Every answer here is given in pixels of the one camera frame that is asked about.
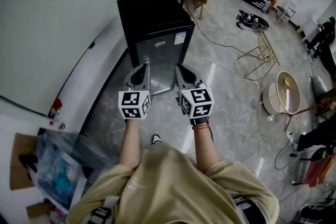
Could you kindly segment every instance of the black sneaker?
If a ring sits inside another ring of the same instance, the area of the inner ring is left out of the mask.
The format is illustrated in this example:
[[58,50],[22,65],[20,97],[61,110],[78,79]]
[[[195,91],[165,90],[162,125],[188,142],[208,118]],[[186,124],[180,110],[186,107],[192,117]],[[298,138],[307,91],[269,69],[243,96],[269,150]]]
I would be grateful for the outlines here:
[[152,135],[152,145],[156,144],[156,143],[161,143],[161,137],[159,137],[158,134],[153,134]]

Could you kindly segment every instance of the beige t-shirt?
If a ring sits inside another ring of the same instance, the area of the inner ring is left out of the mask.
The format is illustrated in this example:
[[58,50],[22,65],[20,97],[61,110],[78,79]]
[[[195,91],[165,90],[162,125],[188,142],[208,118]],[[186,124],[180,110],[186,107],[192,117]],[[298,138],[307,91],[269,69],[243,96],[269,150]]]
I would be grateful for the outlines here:
[[142,152],[136,170],[116,165],[100,176],[67,223],[81,223],[108,196],[121,196],[113,208],[116,224],[243,223],[228,191],[253,198],[276,222],[277,198],[241,163],[221,161],[203,174],[184,154],[159,143]]

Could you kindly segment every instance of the mini fridge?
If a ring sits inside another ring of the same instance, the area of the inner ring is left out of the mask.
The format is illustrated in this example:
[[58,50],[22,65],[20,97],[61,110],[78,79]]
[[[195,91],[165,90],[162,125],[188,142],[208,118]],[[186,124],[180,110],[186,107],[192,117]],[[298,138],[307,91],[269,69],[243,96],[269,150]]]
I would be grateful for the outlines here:
[[118,0],[118,8],[133,66],[150,65],[151,94],[173,89],[195,27],[189,14],[177,0]]

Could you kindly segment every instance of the gray tile floor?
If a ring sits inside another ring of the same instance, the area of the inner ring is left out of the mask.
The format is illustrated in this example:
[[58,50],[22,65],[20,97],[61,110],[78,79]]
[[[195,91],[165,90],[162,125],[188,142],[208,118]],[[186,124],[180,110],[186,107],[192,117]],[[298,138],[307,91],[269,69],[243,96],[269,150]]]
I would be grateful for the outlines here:
[[[200,10],[195,10],[189,1],[188,6],[198,19]],[[241,30],[235,25],[239,9],[259,15],[270,24],[265,33],[280,66],[274,66],[263,80],[246,80],[244,74],[258,65],[257,60],[251,57],[237,60],[242,55],[239,51],[212,44],[197,27],[184,63],[198,70],[204,79],[212,64],[215,64],[211,88],[216,103],[210,123],[216,148],[222,159],[241,161],[274,192],[281,202],[282,220],[279,219],[278,223],[289,222],[308,198],[319,197],[324,191],[324,185],[314,190],[308,186],[292,186],[297,161],[281,171],[275,169],[275,157],[287,143],[284,132],[286,116],[278,115],[273,121],[269,121],[269,114],[260,104],[261,93],[264,87],[275,81],[279,71],[285,70],[296,79],[301,91],[301,108],[306,108],[314,104],[308,76],[312,73],[314,76],[320,76],[329,87],[331,79],[319,59],[311,65],[300,42],[301,37],[289,24],[277,24],[274,12],[263,14],[241,0],[209,0],[204,7],[203,19],[198,20],[198,24],[212,41],[249,51],[257,46],[257,35],[250,29]],[[125,124],[117,107],[118,91],[124,76],[131,69],[131,61],[127,55],[105,89],[85,130],[85,135],[110,148],[120,148],[121,145]],[[266,72],[266,69],[261,68],[254,74],[255,78],[262,76],[263,72]],[[141,143],[142,146],[149,145],[151,135],[157,133],[163,141],[193,156],[195,148],[190,125],[176,104],[176,96],[174,89],[153,97],[148,117],[142,124]],[[302,133],[312,128],[313,113],[308,112],[296,116],[289,130]],[[259,139],[262,136],[268,139],[269,144],[258,155]],[[284,167],[291,161],[288,156],[291,152],[290,145],[281,151],[277,158],[277,167]]]

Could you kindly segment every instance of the red wristband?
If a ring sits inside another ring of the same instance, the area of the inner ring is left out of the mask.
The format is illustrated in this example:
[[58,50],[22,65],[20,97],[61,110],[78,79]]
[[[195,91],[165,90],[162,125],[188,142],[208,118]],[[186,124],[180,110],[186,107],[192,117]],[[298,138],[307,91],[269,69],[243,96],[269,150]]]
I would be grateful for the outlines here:
[[205,129],[205,128],[209,128],[209,124],[202,124],[202,125],[195,125],[193,126],[193,130],[200,130],[200,129]]

